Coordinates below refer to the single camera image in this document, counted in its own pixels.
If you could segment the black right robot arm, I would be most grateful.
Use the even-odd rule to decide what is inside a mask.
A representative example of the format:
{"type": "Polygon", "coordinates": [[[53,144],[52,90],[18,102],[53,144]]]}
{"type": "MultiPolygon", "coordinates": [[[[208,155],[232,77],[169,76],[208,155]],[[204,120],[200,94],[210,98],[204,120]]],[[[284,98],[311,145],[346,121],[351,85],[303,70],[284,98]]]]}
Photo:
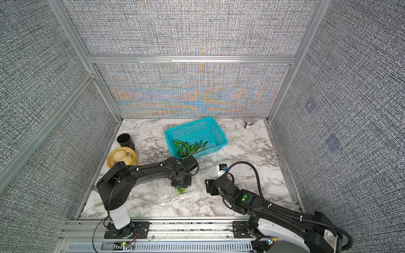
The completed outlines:
{"type": "Polygon", "coordinates": [[[263,238],[288,241],[309,253],[340,253],[353,246],[353,237],[336,226],[323,213],[313,215],[279,206],[263,196],[260,181],[258,193],[239,189],[228,167],[217,179],[206,179],[206,191],[212,196],[221,196],[226,207],[249,217],[243,232],[255,237],[252,246],[263,238]]]}

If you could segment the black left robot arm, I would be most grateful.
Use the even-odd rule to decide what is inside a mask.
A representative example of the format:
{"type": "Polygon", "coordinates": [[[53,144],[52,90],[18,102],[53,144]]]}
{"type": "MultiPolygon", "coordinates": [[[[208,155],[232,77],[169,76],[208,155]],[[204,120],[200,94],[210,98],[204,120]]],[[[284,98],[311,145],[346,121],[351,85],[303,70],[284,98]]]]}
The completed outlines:
{"type": "Polygon", "coordinates": [[[175,188],[187,188],[199,171],[193,156],[184,159],[169,157],[163,161],[140,166],[116,163],[96,184],[97,191],[115,229],[122,230],[131,223],[126,201],[132,189],[140,184],[168,179],[175,188]]]}

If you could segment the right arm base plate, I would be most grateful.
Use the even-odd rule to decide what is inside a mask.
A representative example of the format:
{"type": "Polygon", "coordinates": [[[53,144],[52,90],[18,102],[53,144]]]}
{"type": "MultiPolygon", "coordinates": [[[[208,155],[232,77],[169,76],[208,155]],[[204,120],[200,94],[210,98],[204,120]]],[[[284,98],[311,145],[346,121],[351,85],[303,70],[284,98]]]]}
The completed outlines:
{"type": "Polygon", "coordinates": [[[236,239],[248,239],[253,238],[249,233],[246,221],[233,221],[231,226],[231,232],[236,239]]]}

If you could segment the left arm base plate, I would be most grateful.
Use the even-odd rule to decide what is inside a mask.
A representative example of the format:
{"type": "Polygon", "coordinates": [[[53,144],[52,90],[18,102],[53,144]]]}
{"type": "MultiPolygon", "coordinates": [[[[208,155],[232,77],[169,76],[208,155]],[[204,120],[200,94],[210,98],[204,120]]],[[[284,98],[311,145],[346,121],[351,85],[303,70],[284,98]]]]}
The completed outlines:
{"type": "Polygon", "coordinates": [[[132,222],[122,229],[117,229],[109,222],[104,234],[104,239],[146,239],[149,233],[150,222],[132,222]]]}

